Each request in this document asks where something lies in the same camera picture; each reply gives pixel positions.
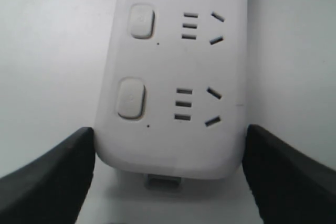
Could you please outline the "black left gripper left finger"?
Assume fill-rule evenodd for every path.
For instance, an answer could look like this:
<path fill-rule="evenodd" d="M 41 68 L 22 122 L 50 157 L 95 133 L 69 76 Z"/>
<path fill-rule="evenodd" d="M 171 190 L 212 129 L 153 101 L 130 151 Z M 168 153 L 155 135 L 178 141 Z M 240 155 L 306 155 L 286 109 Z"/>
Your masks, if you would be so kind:
<path fill-rule="evenodd" d="M 76 223 L 93 179 L 93 139 L 82 127 L 1 177 L 1 223 Z"/>

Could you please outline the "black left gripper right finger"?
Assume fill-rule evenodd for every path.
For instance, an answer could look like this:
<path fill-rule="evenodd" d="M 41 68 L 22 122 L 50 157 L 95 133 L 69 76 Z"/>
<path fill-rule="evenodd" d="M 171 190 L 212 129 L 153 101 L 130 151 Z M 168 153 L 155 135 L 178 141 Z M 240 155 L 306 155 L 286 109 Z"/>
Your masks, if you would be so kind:
<path fill-rule="evenodd" d="M 334 169 L 254 124 L 242 165 L 263 223 L 335 223 Z"/>

